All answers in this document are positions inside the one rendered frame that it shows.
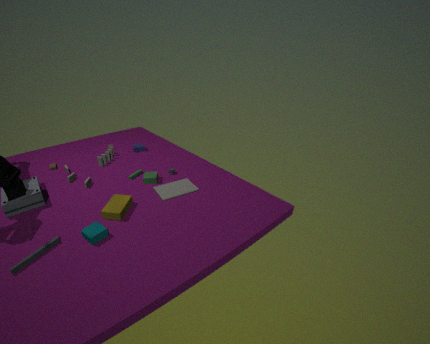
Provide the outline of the teal rectangular block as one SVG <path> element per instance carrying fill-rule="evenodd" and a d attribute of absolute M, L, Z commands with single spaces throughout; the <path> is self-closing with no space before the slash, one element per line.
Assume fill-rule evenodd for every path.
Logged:
<path fill-rule="evenodd" d="M 107 228 L 96 221 L 88 227 L 82 229 L 81 234 L 82 237 L 92 245 L 96 244 L 109 235 Z"/>

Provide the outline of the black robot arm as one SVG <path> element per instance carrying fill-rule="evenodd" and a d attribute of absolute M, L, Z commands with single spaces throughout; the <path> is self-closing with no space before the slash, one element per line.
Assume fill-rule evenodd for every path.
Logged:
<path fill-rule="evenodd" d="M 26 188 L 23 181 L 19 179 L 19 175 L 20 169 L 0 156 L 0 187 L 4 189 L 8 201 L 25 195 Z"/>

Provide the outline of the blue rectangular block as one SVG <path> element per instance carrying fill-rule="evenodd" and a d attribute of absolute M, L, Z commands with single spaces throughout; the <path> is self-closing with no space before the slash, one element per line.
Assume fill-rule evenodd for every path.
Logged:
<path fill-rule="evenodd" d="M 133 144 L 133 145 L 134 145 L 134 149 L 133 149 L 134 153 L 145 151 L 144 144 Z"/>

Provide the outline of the yellow rectangular block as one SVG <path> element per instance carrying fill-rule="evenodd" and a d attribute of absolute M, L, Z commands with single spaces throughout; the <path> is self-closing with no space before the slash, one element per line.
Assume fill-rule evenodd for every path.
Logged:
<path fill-rule="evenodd" d="M 132 195 L 114 194 L 101 211 L 102 218 L 121 221 L 132 203 Z"/>

